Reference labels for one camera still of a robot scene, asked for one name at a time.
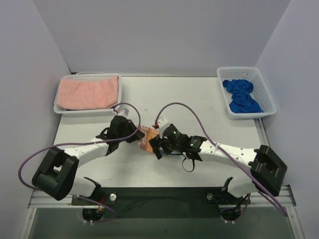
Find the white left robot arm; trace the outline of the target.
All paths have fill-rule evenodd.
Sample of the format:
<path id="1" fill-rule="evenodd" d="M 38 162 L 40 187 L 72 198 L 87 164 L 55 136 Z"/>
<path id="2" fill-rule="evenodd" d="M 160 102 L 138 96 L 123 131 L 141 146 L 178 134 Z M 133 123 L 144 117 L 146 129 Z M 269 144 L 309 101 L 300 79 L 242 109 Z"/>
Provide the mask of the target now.
<path id="1" fill-rule="evenodd" d="M 101 185 L 89 177 L 76 176 L 77 169 L 118 149 L 121 142 L 132 143 L 145 134 L 124 116 L 115 116 L 110 126 L 91 140 L 89 145 L 48 150 L 32 178 L 32 184 L 57 201 L 67 195 L 87 197 L 99 201 Z"/>

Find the pink towel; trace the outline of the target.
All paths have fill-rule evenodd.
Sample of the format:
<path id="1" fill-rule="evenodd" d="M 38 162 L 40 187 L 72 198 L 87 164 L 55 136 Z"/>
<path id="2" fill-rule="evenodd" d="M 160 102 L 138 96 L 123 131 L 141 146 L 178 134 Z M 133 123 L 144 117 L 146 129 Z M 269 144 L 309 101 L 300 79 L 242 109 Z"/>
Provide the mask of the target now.
<path id="1" fill-rule="evenodd" d="M 118 102 L 119 81 L 118 75 L 91 79 L 63 78 L 57 105 L 73 111 L 109 109 Z"/>

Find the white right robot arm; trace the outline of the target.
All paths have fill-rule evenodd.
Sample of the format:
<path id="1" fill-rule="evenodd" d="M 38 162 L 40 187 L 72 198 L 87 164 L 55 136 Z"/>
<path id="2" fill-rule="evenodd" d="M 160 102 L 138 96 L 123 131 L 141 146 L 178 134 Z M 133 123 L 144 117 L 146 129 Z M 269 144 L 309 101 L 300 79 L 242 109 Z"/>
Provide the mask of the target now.
<path id="1" fill-rule="evenodd" d="M 202 136 L 183 134 L 173 124 L 161 129 L 149 144 L 158 159 L 164 154 L 178 153 L 192 161 L 238 167 L 244 172 L 244 177 L 232 176 L 225 184 L 227 192 L 236 198 L 253 192 L 278 196 L 287 172 L 287 165 L 267 145 L 254 149 L 212 143 Z"/>

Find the orange patterned towel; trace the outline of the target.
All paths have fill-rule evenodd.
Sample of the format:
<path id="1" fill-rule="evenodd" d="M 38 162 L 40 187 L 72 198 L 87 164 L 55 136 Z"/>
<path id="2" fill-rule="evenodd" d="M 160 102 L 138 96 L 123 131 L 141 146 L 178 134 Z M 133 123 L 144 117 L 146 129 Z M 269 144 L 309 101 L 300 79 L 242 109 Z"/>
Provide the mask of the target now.
<path id="1" fill-rule="evenodd" d="M 139 127 L 139 130 L 143 132 L 145 136 L 138 141 L 137 143 L 138 147 L 146 152 L 152 153 L 153 149 L 149 143 L 149 140 L 156 137 L 159 134 L 159 130 L 154 129 L 152 127 L 143 126 L 143 125 Z M 182 154 L 178 154 L 176 152 L 173 152 L 172 154 L 167 154 L 162 149 L 160 149 L 159 151 L 162 157 L 182 159 Z"/>

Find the blue towel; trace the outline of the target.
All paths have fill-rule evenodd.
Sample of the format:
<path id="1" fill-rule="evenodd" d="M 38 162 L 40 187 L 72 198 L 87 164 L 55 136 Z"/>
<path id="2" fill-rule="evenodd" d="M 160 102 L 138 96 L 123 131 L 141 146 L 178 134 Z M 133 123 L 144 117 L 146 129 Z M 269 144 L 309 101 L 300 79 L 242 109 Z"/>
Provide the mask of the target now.
<path id="1" fill-rule="evenodd" d="M 254 90 L 251 82 L 244 79 L 224 80 L 222 86 L 232 95 L 229 107 L 233 113 L 250 114 L 263 112 L 260 105 L 250 95 Z"/>

